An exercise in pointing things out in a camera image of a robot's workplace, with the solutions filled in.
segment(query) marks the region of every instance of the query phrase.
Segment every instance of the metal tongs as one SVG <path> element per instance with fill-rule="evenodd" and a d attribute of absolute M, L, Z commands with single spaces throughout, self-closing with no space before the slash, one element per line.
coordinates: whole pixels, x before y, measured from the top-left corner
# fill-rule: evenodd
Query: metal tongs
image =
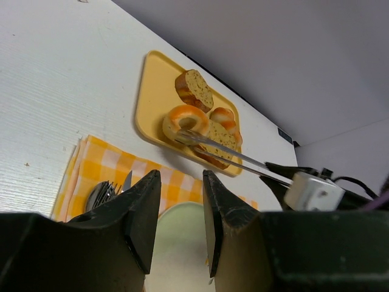
<path fill-rule="evenodd" d="M 235 150 L 229 149 L 228 147 L 223 146 L 223 145 L 221 145 L 221 144 L 219 144 L 219 143 L 217 143 L 217 142 L 215 142 L 215 141 L 213 141 L 213 140 L 211 140 L 211 139 L 209 139 L 209 138 L 207 138 L 207 137 L 203 136 L 202 134 L 199 134 L 199 133 L 197 133 L 195 131 L 181 129 L 181 130 L 179 130 L 178 134 L 179 135 L 178 135 L 178 138 L 176 139 L 176 141 L 178 141 L 180 143 L 183 143 L 182 141 L 180 141 L 180 138 L 179 138 L 181 136 L 184 139 L 189 139 L 189 140 L 192 140 L 192 141 L 195 141 L 195 142 L 198 142 L 198 143 L 203 143 L 203 144 L 207 144 L 209 146 L 213 146 L 213 147 L 215 147 L 217 149 L 220 149 L 220 150 L 222 150 L 224 152 L 228 152 L 228 153 L 230 153 L 233 156 L 241 158 L 242 160 L 247 161 L 247 162 L 249 162 L 249 163 L 251 163 L 253 165 L 261 167 L 262 169 L 270 170 L 268 168 L 267 163 L 265 164 L 265 163 L 259 162 L 259 161 L 255 160 L 253 158 L 250 158 L 250 157 L 248 157 L 248 156 L 246 156 L 246 155 L 244 155 L 242 153 L 239 153 L 239 152 L 237 152 Z M 205 150 L 202 150 L 200 148 L 191 147 L 191 146 L 189 146 L 189 147 L 193 151 L 196 151 L 198 153 L 202 153 L 202 154 L 205 154 L 205 155 L 212 156 L 212 157 L 214 157 L 216 159 L 219 159 L 220 161 L 224 161 L 226 163 L 229 163 L 229 164 L 234 165 L 236 167 L 239 167 L 241 169 L 247 170 L 248 172 L 254 173 L 256 175 L 270 178 L 270 179 L 272 179 L 272 180 L 274 180 L 274 181 L 276 181 L 276 182 L 278 182 L 278 183 L 280 183 L 280 184 L 282 184 L 284 186 L 289 186 L 290 185 L 287 182 L 284 182 L 284 181 L 282 181 L 280 179 L 277 179 L 277 178 L 274 178 L 273 176 L 268 175 L 267 173 L 263 173 L 263 172 L 261 172 L 259 170 L 252 169 L 252 168 L 250 168 L 248 166 L 239 164 L 239 163 L 237 163 L 235 161 L 231 161 L 231 160 L 228 160 L 226 158 L 219 157 L 219 156 L 217 156 L 217 155 L 215 155 L 213 153 L 209 153 L 209 152 L 207 152 Z"/>

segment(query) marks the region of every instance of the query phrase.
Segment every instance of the knife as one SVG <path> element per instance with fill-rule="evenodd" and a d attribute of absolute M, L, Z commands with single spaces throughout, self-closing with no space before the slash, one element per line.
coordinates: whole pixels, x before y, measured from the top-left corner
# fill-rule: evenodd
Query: knife
<path fill-rule="evenodd" d="M 132 180 L 132 178 L 133 178 L 133 171 L 130 171 L 127 174 L 126 179 L 124 180 L 122 192 L 125 192 L 126 190 L 129 190 L 131 188 L 131 180 Z"/>

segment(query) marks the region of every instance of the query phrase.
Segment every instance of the silverware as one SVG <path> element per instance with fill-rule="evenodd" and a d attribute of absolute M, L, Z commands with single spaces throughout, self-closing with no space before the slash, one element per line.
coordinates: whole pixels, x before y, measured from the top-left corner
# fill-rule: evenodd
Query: silverware
<path fill-rule="evenodd" d="M 130 171 L 127 174 L 126 179 L 124 180 L 122 192 L 125 192 L 126 190 L 129 190 L 131 188 L 131 180 L 132 180 L 132 178 L 133 178 L 133 171 Z"/>
<path fill-rule="evenodd" d="M 238 158 L 241 158 L 241 159 L 244 160 L 244 161 L 247 161 L 247 162 L 249 162 L 249 163 L 251 163 L 251 164 L 254 164 L 254 165 L 256 165 L 256 166 L 261 167 L 262 169 L 266 169 L 266 170 L 267 170 L 267 167 L 266 167 L 266 165 L 265 165 L 264 163 L 259 162 L 259 161 L 255 160 L 255 159 L 253 159 L 253 158 L 251 158 L 251 157 L 248 157 L 248 156 L 246 156 L 246 155 L 244 155 L 244 154 L 242 154 L 242 153 L 239 153 L 239 152 L 237 152 L 237 151 L 235 151 L 235 150 L 229 149 L 228 147 L 226 147 L 226 146 L 224 146 L 224 145 L 221 145 L 221 144 L 219 144 L 219 143 L 217 143 L 217 142 L 215 142 L 215 141 L 213 141 L 213 140 L 211 140 L 211 139 L 209 139 L 209 138 L 203 136 L 202 134 L 199 134 L 199 133 L 194 132 L 194 131 L 191 131 L 191 130 L 179 130 L 178 133 L 179 133 L 179 135 L 178 135 L 178 138 L 176 139 L 177 142 L 182 143 L 182 142 L 179 140 L 179 136 L 182 136 L 182 137 L 184 137 L 185 139 L 190 139 L 190 140 L 196 141 L 196 142 L 198 142 L 198 143 L 207 144 L 207 145 L 213 146 L 213 147 L 215 147 L 215 148 L 217 148 L 217 149 L 223 150 L 223 151 L 225 151 L 225 152 L 230 153 L 230 154 L 233 155 L 233 156 L 236 156 L 236 157 L 238 157 Z M 221 161 L 224 161 L 224 162 L 226 162 L 226 163 L 232 164 L 232 165 L 234 165 L 234 166 L 236 166 L 236 167 L 239 167 L 239 168 L 241 168 L 241 169 L 247 170 L 248 172 L 252 172 L 252 173 L 254 173 L 254 174 L 256 174 L 256 175 L 260 175 L 260 176 L 265 176 L 265 177 L 267 177 L 267 178 L 271 178 L 271 179 L 277 181 L 278 183 L 282 184 L 283 186 L 289 186 L 289 184 L 288 184 L 287 182 L 284 182 L 284 181 L 282 181 L 282 180 L 280 180 L 280 179 L 274 178 L 273 176 L 268 175 L 267 173 L 261 172 L 261 171 L 259 171 L 259 170 L 252 169 L 252 168 L 250 168 L 250 167 L 248 167 L 248 166 L 245 166 L 245 165 L 236 163 L 236 162 L 231 161 L 231 160 L 228 160 L 228 159 L 226 159 L 226 158 L 219 157 L 219 156 L 217 156 L 217 155 L 215 155 L 215 154 L 212 154 L 212 153 L 209 153 L 209 152 L 207 152 L 207 151 L 205 151 L 205 150 L 201 150 L 201 149 L 198 149 L 198 148 L 196 148 L 196 147 L 191 147 L 191 146 L 189 146 L 189 147 L 190 147 L 193 151 L 196 151 L 196 152 L 198 152 L 198 153 L 202 153 L 202 154 L 205 154 L 205 155 L 212 156 L 212 157 L 217 158 L 217 159 L 219 159 L 219 160 L 221 160 Z"/>
<path fill-rule="evenodd" d="M 85 212 L 99 207 L 100 205 L 112 200 L 117 196 L 122 189 L 122 186 L 113 185 L 109 181 L 98 183 L 92 190 L 85 205 Z"/>

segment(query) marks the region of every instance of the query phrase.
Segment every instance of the yellow checkered napkin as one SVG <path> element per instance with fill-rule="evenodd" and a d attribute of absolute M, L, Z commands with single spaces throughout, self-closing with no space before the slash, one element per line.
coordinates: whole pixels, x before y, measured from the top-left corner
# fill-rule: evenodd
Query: yellow checkered napkin
<path fill-rule="evenodd" d="M 127 174 L 132 170 L 131 184 L 134 185 L 153 169 L 160 171 L 162 180 L 160 214 L 177 203 L 186 201 L 202 203 L 201 180 L 126 153 L 96 137 L 88 136 L 77 145 L 67 166 L 52 218 L 67 222 L 84 213 L 90 192 L 102 181 L 109 180 L 123 185 Z M 256 202 L 248 203 L 258 209 Z"/>

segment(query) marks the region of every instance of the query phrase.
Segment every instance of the sliced bread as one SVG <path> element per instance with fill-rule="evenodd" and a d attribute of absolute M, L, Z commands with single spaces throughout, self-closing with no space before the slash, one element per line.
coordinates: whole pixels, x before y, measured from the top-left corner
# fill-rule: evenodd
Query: sliced bread
<path fill-rule="evenodd" d="M 223 146 L 229 147 L 232 150 L 236 150 L 236 140 L 235 138 L 229 134 L 229 132 L 219 123 L 216 123 L 210 120 L 210 131 L 209 131 L 209 139 L 222 144 Z M 228 154 L 225 151 L 219 150 L 215 147 L 198 144 L 194 146 L 194 148 L 200 148 L 201 150 L 207 151 L 209 153 L 215 154 L 219 157 L 226 158 L 228 160 L 232 159 L 232 155 Z M 220 161 L 212 156 L 205 155 L 202 153 L 195 152 L 197 156 L 206 161 L 212 163 L 213 165 L 219 167 L 220 169 L 226 169 L 230 164 L 225 163 L 224 161 Z"/>
<path fill-rule="evenodd" d="M 197 70 L 188 70 L 176 78 L 176 91 L 183 102 L 207 113 L 213 108 L 213 96 Z"/>

